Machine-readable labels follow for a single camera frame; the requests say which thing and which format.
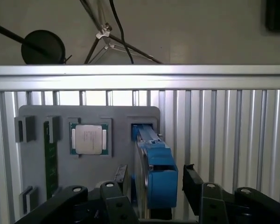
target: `mounting bolt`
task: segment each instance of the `mounting bolt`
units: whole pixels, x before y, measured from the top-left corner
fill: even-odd
[[[212,183],[209,183],[208,185],[206,185],[207,187],[209,187],[209,188],[215,188],[216,186],[214,185],[214,184],[212,184]]]
[[[248,190],[248,189],[241,189],[241,192],[243,192],[243,193],[245,193],[245,194],[250,194],[251,193],[251,191],[250,190]]]
[[[80,190],[82,190],[81,187],[78,187],[78,188],[74,188],[74,189],[73,189],[74,192],[79,192]]]

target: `green circuit board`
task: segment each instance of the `green circuit board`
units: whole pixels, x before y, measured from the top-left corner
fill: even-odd
[[[49,122],[43,123],[47,200],[58,188],[57,142],[50,143]]]

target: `white metal wall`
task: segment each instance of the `white metal wall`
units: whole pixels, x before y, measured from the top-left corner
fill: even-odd
[[[0,126],[8,139],[3,142],[0,133],[0,148],[8,144],[9,152],[0,154],[0,163],[10,153],[11,166],[20,164],[13,124],[18,108],[59,104],[159,107],[161,133],[180,170],[175,218],[188,217],[181,191],[185,163],[194,163],[204,181],[219,183],[229,192],[248,186],[280,202],[280,90],[1,92]],[[11,174],[2,175],[4,169],[0,164],[0,189],[8,189],[11,175],[18,208],[21,174],[11,169]],[[7,195],[0,190],[2,223],[8,223]]]

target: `gray slot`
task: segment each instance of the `gray slot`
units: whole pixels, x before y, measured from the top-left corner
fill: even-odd
[[[60,128],[60,117],[49,116],[46,118],[49,122],[50,143],[57,142],[62,136],[62,129]]]
[[[20,215],[23,216],[27,214],[27,199],[26,195],[33,189],[32,186],[28,186],[20,195]]]
[[[58,182],[63,188],[82,185],[92,190],[99,182],[113,180],[120,164],[127,164],[128,174],[132,174],[132,124],[150,123],[156,133],[160,131],[160,111],[156,107],[26,105],[19,109],[20,117],[31,115],[35,117],[36,140],[20,143],[22,181],[23,187],[37,186],[39,204],[47,198],[43,123],[49,117],[59,117],[60,121],[59,133],[62,136],[57,141]],[[111,153],[80,157],[70,154],[70,122],[108,124],[108,150]]]
[[[35,140],[35,117],[19,116],[14,118],[15,141],[30,142]]]
[[[26,194],[27,213],[31,212],[38,206],[38,188],[34,188]]]

